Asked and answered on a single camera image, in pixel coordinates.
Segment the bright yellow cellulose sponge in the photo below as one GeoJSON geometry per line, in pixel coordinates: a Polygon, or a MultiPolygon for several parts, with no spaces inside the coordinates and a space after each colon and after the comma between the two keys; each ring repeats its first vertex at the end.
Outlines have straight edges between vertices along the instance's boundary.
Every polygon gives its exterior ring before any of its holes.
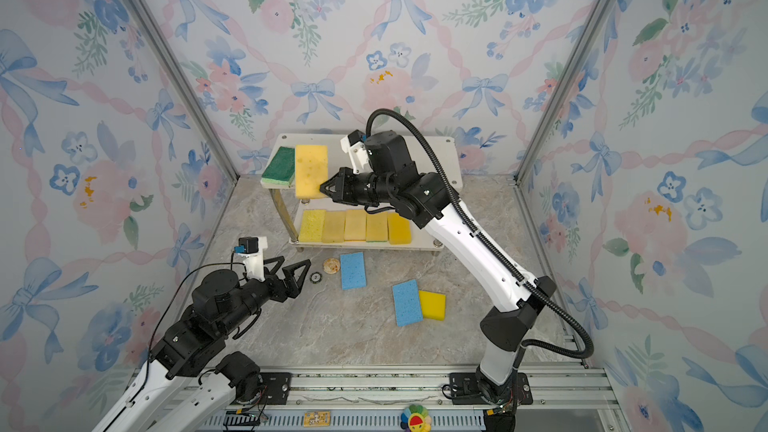
{"type": "Polygon", "coordinates": [[[304,210],[302,213],[298,240],[301,243],[321,242],[325,218],[325,210],[304,210]]]}

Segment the yellow orange-backed sponge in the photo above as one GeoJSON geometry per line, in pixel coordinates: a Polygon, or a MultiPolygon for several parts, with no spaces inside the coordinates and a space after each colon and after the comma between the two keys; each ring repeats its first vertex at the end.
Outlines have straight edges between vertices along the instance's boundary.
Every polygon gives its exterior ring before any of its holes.
{"type": "Polygon", "coordinates": [[[367,213],[361,209],[345,211],[345,242],[365,242],[367,213]]]}

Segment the bright yellow foam sponge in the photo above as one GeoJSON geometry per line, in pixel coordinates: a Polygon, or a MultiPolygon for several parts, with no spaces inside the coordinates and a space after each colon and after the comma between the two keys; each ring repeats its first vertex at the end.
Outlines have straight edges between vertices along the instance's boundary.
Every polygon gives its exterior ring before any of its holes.
{"type": "Polygon", "coordinates": [[[447,298],[444,294],[420,290],[419,300],[424,319],[445,320],[447,298]]]}

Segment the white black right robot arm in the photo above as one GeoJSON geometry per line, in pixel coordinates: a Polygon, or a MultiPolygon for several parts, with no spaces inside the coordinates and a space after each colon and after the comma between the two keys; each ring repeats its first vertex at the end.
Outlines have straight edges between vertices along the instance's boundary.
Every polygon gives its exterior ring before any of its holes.
{"type": "Polygon", "coordinates": [[[476,371],[477,395],[489,404],[510,403],[517,395],[522,343],[555,285],[522,268],[484,233],[429,141],[416,140],[433,166],[430,172],[418,169],[406,139],[394,131],[344,136],[340,148],[351,164],[319,189],[335,203],[396,212],[449,249],[471,273],[493,304],[480,323],[486,346],[476,371]]]}

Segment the pale yellow sponge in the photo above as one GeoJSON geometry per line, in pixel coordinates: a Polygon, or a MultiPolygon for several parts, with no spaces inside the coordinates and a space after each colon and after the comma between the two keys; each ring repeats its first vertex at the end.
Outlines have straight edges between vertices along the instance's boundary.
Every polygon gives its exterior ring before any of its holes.
{"type": "Polygon", "coordinates": [[[345,211],[327,211],[323,222],[321,242],[326,244],[343,243],[345,241],[345,211]]]}
{"type": "Polygon", "coordinates": [[[298,199],[320,199],[320,186],[328,180],[328,148],[298,145],[295,149],[295,195],[298,199]]]}

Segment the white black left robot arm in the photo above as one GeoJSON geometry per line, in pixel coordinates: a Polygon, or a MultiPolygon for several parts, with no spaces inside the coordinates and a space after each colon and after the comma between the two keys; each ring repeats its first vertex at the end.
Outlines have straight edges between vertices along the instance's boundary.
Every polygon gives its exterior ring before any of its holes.
{"type": "Polygon", "coordinates": [[[205,265],[191,304],[164,333],[152,332],[146,361],[96,430],[195,431],[231,404],[257,416],[285,404],[290,374],[264,375],[244,353],[224,350],[253,327],[267,303],[301,294],[311,262],[271,258],[262,279],[244,277],[235,265],[205,265]]]}

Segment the yellow green-backed sponge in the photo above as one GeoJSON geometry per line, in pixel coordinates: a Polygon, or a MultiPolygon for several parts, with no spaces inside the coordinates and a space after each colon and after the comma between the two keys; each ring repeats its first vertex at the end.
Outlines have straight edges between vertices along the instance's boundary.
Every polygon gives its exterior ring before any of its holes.
{"type": "Polygon", "coordinates": [[[388,212],[367,216],[365,240],[368,243],[386,243],[389,241],[388,217],[388,212]]]}

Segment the green scouring sponge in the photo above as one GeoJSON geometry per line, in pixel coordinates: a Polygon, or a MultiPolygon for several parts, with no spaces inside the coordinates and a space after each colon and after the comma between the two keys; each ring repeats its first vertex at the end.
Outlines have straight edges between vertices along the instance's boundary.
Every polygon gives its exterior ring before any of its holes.
{"type": "Polygon", "coordinates": [[[261,181],[267,185],[290,186],[295,178],[295,149],[281,146],[263,171],[261,181]]]}

